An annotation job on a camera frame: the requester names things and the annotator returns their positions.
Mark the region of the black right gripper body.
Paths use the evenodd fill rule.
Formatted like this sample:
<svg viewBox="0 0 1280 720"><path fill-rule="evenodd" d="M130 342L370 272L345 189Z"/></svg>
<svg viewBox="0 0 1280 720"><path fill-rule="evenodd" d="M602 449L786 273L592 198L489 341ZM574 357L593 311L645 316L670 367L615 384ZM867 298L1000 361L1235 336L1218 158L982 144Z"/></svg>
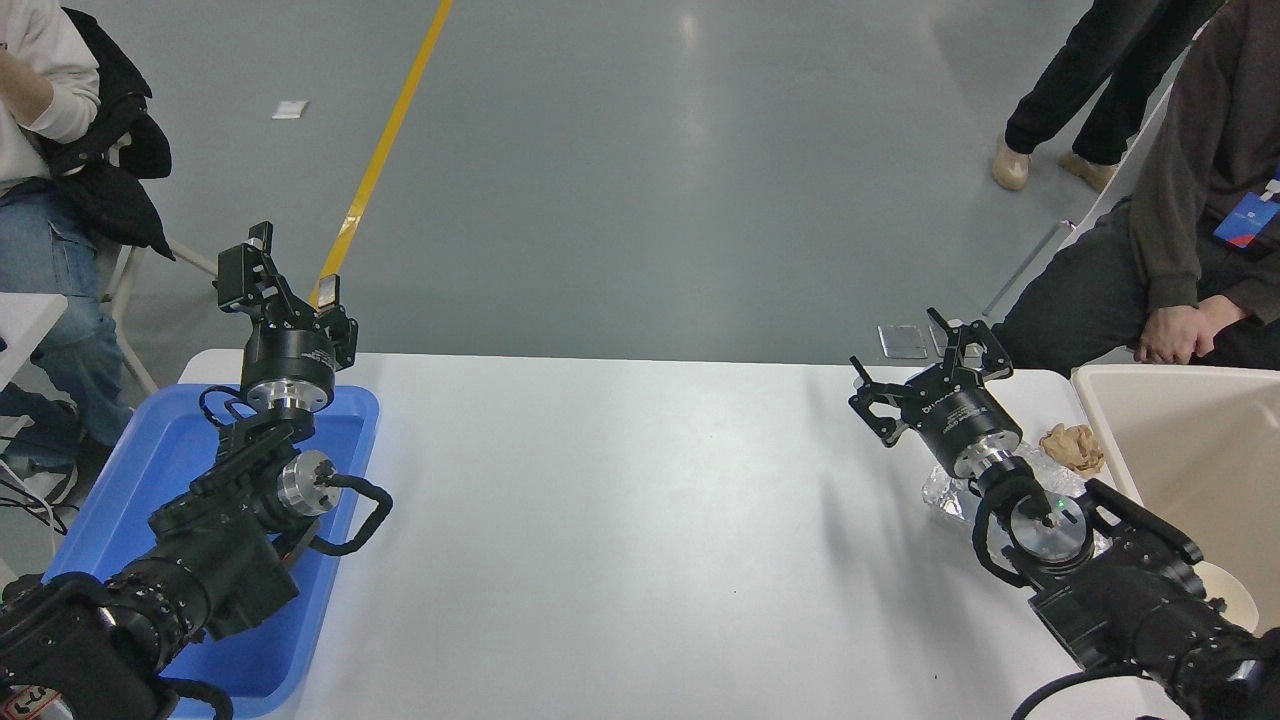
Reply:
<svg viewBox="0 0 1280 720"><path fill-rule="evenodd" d="M911 428L942 468L966 468L996 452L1012 454L1021 428L983 387L945 386L911 410Z"/></svg>

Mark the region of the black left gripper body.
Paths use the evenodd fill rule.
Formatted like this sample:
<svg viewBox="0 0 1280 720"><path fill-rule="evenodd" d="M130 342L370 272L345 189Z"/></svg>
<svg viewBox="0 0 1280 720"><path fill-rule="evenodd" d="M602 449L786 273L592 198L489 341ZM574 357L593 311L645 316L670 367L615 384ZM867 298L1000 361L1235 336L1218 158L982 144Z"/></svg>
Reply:
<svg viewBox="0 0 1280 720"><path fill-rule="evenodd" d="M256 325L244 346L244 389L276 380L302 380L332 392L337 370L334 345L317 331Z"/></svg>

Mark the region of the person's hand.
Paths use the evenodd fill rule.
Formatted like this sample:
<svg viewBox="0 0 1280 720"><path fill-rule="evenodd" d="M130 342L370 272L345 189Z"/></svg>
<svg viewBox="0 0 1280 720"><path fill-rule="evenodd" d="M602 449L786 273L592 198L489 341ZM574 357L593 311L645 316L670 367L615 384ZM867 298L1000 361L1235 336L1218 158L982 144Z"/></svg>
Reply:
<svg viewBox="0 0 1280 720"><path fill-rule="evenodd" d="M1233 302L1225 295L1212 295L1198 302L1196 320L1196 352L1208 354L1213 350L1219 334L1238 322L1251 318L1251 313Z"/></svg>
<svg viewBox="0 0 1280 720"><path fill-rule="evenodd" d="M1198 307L1160 307L1149 313L1134 359L1143 364L1187 365L1213 351L1220 331L1213 318Z"/></svg>

